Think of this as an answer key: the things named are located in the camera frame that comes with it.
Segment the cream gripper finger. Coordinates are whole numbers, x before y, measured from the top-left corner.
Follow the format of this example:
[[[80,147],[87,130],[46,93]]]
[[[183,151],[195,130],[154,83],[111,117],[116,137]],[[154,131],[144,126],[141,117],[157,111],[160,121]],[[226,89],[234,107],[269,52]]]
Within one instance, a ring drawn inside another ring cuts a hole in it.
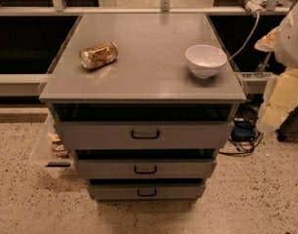
[[[275,50],[275,45],[277,42],[278,28],[275,27],[261,39],[259,39],[254,48],[261,52],[273,52]]]

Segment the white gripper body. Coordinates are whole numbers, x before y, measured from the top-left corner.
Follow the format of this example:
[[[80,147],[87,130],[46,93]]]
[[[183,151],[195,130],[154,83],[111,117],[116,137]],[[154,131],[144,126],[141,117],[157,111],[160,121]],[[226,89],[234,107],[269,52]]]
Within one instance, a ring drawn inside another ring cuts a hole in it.
[[[298,106],[298,68],[287,68],[272,75],[266,83],[256,128],[263,134],[278,130]]]

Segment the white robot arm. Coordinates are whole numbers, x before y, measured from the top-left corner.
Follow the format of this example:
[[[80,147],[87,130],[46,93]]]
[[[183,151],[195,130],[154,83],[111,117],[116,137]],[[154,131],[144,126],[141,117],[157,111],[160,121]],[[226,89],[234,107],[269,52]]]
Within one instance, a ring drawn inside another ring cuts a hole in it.
[[[286,67],[281,75],[273,75],[268,80],[258,112],[256,128],[269,134],[278,130],[298,106],[298,2],[279,26],[258,40],[254,48],[273,52],[276,61]]]

